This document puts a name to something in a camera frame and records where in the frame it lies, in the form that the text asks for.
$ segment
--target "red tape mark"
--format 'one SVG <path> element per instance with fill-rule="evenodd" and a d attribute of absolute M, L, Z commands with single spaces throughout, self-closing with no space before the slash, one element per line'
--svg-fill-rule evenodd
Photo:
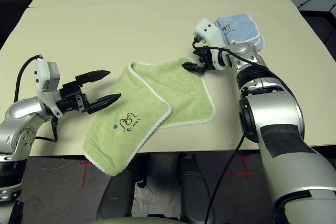
<path fill-rule="evenodd" d="M 79 162 L 79 165 L 85 165 L 85 168 L 84 168 L 84 175 L 83 175 L 83 182 L 82 182 L 82 188 L 84 188 L 84 186 L 85 186 L 85 181 L 86 181 L 86 172 L 87 172 L 87 170 L 88 170 L 88 165 L 92 165 L 92 163 L 89 162 L 89 161 L 84 161 L 84 162 L 80 161 L 80 162 Z"/>
<path fill-rule="evenodd" d="M 248 175 L 254 173 L 254 172 L 247 171 L 247 166 L 246 166 L 246 163 L 245 163 L 245 159 L 249 159 L 249 158 L 250 158 L 249 156 L 239 156 L 239 155 L 236 155 L 236 159 L 241 159 L 241 162 L 243 163 L 243 168 L 244 168 L 243 174 L 245 174 L 245 179 L 246 179 L 247 182 L 249 182 Z"/>

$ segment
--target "white towel edge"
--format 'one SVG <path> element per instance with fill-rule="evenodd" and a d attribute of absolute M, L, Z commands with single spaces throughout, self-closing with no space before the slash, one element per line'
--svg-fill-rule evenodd
<path fill-rule="evenodd" d="M 192 63 L 195 63 L 195 61 L 192 59 L 192 58 L 189 58 L 189 57 L 184 57 L 184 58 L 187 58 L 189 59 Z M 157 127 L 158 130 L 162 130 L 162 129 L 168 129 L 168 128 L 172 128 L 172 127 L 178 127 L 178 126 L 185 126 L 185 125 L 192 125 L 192 124 L 202 124 L 202 123 L 208 123 L 208 122 L 211 122 L 214 117 L 216 116 L 217 114 L 217 109 L 216 109 L 216 105 L 215 105 L 215 102 L 209 92 L 209 89 L 208 87 L 206 86 L 205 84 L 205 79 L 203 76 L 201 76 L 201 80 L 202 80 L 202 83 L 203 83 L 203 87 L 205 89 L 205 92 L 210 100 L 210 103 L 211 103 L 211 106 L 213 108 L 213 113 L 212 115 L 207 118 L 207 119 L 204 119 L 204 120 L 199 120 L 199 121 L 188 121 L 188 122 L 182 122 L 182 123 L 172 123 L 172 124 L 167 124 L 167 125 L 164 125 L 164 126 L 159 126 Z"/>
<path fill-rule="evenodd" d="M 190 60 L 191 62 L 195 62 L 192 58 L 189 57 L 184 57 L 188 60 Z M 95 167 L 97 167 L 98 169 L 100 169 L 102 172 L 104 172 L 105 174 L 109 175 L 109 176 L 117 176 L 121 171 L 123 171 L 128 165 L 129 163 L 132 161 L 132 159 L 134 158 L 134 156 L 136 155 L 136 153 L 139 151 L 139 149 L 143 146 L 143 144 L 146 142 L 146 140 L 150 137 L 150 135 L 155 131 L 155 129 L 161 130 L 161 129 L 166 129 L 166 128 L 171 128 L 171 127 L 176 127 L 176 126 L 183 126 L 183 125 L 192 125 L 192 124 L 202 124 L 202 123 L 207 123 L 213 120 L 213 118 L 216 116 L 217 114 L 217 110 L 216 110 L 216 106 L 215 103 L 213 101 L 213 98 L 211 97 L 211 94 L 205 84 L 205 80 L 204 77 L 201 77 L 204 89 L 206 91 L 206 94 L 210 100 L 211 106 L 213 108 L 213 114 L 211 115 L 210 118 L 205 119 L 205 120 L 200 120 L 200 121 L 189 121 L 189 122 L 182 122 L 182 123 L 173 123 L 173 124 L 168 124 L 165 126 L 159 126 L 171 113 L 172 113 L 172 106 L 166 101 L 164 100 L 161 96 L 159 96 L 159 94 L 140 76 L 138 75 L 132 68 L 132 66 L 134 65 L 147 65 L 147 66 L 154 66 L 156 64 L 151 64 L 151 63 L 142 63 L 142 62 L 133 62 L 131 64 L 128 65 L 128 70 L 135 76 L 137 77 L 140 81 L 142 81 L 149 89 L 150 91 L 152 91 L 152 93 L 159 98 L 161 101 L 163 101 L 164 103 L 166 103 L 168 105 L 168 111 L 153 125 L 153 127 L 147 132 L 147 134 L 145 135 L 145 137 L 141 140 L 141 142 L 137 145 L 137 147 L 135 148 L 134 152 L 131 154 L 130 158 L 127 160 L 127 163 L 124 165 L 124 167 L 122 167 L 116 174 L 111 175 L 108 174 L 99 164 L 97 164 L 86 152 L 84 152 L 84 156 L 95 165 Z"/>
<path fill-rule="evenodd" d="M 98 169 L 100 169 L 102 172 L 106 173 L 109 176 L 117 176 L 121 171 L 123 171 L 128 165 L 129 163 L 132 161 L 132 159 L 134 158 L 134 156 L 136 155 L 136 153 L 139 151 L 139 149 L 143 146 L 143 144 L 146 142 L 146 140 L 150 137 L 150 135 L 154 132 L 154 130 L 172 113 L 172 107 L 171 105 L 164 100 L 161 96 L 159 96 L 159 94 L 140 76 L 138 75 L 134 70 L 133 70 L 133 66 L 134 65 L 155 65 L 155 64 L 147 64 L 147 63 L 141 63 L 141 62 L 133 62 L 131 64 L 128 65 L 128 70 L 136 77 L 138 78 L 140 81 L 142 81 L 148 88 L 150 91 L 152 91 L 152 93 L 161 101 L 163 101 L 164 103 L 167 104 L 168 106 L 168 110 L 167 112 L 159 119 L 157 120 L 157 122 L 153 125 L 153 127 L 150 128 L 150 130 L 147 132 L 147 134 L 144 136 L 144 138 L 140 141 L 140 143 L 137 145 L 137 147 L 135 148 L 134 152 L 130 155 L 130 158 L 127 160 L 126 164 L 119 170 L 117 171 L 116 174 L 108 174 L 100 165 L 98 165 L 95 161 L 93 161 L 93 159 L 86 153 L 84 152 L 84 156 L 90 161 L 92 162 Z"/>
<path fill-rule="evenodd" d="M 140 76 L 138 75 L 134 70 L 133 70 L 133 66 L 134 65 L 155 65 L 155 64 L 148 64 L 148 63 L 141 63 L 141 62 L 133 62 L 131 64 L 128 65 L 128 69 L 130 70 L 130 72 L 137 77 L 140 81 L 142 81 L 149 89 L 150 91 L 152 91 L 152 93 L 159 98 L 161 101 L 163 101 L 164 103 L 166 103 L 168 105 L 168 110 L 167 112 L 159 119 L 157 120 L 157 122 L 153 125 L 153 127 L 151 127 L 151 129 L 147 132 L 147 134 L 145 135 L 145 137 L 140 141 L 140 143 L 137 145 L 137 147 L 135 148 L 134 152 L 131 154 L 130 158 L 127 160 L 127 163 L 125 164 L 125 166 L 123 168 L 121 168 L 117 174 L 119 174 L 121 171 L 123 171 L 128 164 L 132 161 L 132 159 L 134 158 L 134 156 L 136 155 L 136 153 L 139 151 L 139 149 L 143 146 L 143 144 L 146 142 L 146 140 L 150 137 L 150 135 L 154 132 L 154 130 L 172 113 L 172 106 L 166 101 L 164 100 L 161 96 L 159 96 L 159 94 Z"/>
<path fill-rule="evenodd" d="M 252 19 L 252 17 L 249 14 L 246 14 L 246 15 L 254 23 L 256 31 L 257 31 L 257 35 L 255 37 L 249 38 L 249 39 L 244 40 L 244 41 L 237 41 L 237 40 L 233 39 L 233 40 L 230 40 L 230 44 L 238 44 L 238 43 L 250 42 L 250 41 L 255 40 L 255 39 L 257 39 L 257 38 L 259 38 L 261 36 L 260 30 L 259 30 L 259 27 L 258 27 L 257 23 Z"/>

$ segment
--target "printed logo on towel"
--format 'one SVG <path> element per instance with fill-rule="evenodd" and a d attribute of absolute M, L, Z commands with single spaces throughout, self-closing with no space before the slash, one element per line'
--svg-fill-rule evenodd
<path fill-rule="evenodd" d="M 234 31 L 234 29 L 231 29 L 230 24 L 227 24 L 226 26 L 223 27 L 223 30 L 225 34 L 227 35 L 229 32 Z"/>
<path fill-rule="evenodd" d="M 120 119 L 119 124 L 125 131 L 132 131 L 132 129 L 137 126 L 140 122 L 140 118 L 138 115 L 134 115 L 133 113 L 127 113 L 127 117 L 125 119 Z"/>

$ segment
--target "gray floor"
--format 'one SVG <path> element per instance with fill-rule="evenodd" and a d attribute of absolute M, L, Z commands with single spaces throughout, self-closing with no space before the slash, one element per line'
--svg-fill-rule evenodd
<path fill-rule="evenodd" d="M 197 153 L 196 158 L 210 191 L 231 152 Z M 136 187 L 133 216 L 165 214 L 180 217 L 180 187 L 176 181 L 177 153 L 152 154 L 148 185 Z M 44 167 L 68 160 L 32 157 Z M 216 223 L 269 223 L 272 206 L 259 154 L 236 157 L 215 199 Z M 83 177 L 87 166 L 85 184 Z M 28 162 L 24 176 L 24 223 L 88 223 L 95 220 L 100 198 L 109 181 L 93 165 L 73 161 L 57 170 L 44 170 Z"/>

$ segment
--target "towel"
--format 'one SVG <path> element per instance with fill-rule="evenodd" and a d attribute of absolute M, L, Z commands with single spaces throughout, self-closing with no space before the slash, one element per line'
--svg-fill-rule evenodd
<path fill-rule="evenodd" d="M 121 98 L 95 118 L 83 145 L 85 157 L 115 176 L 153 131 L 211 121 L 213 100 L 203 77 L 181 66 L 186 61 L 128 65 L 111 91 Z"/>
<path fill-rule="evenodd" d="M 248 14 L 217 18 L 215 25 L 219 28 L 227 45 L 251 42 L 255 45 L 257 51 L 264 47 L 264 37 L 260 34 L 255 21 Z"/>

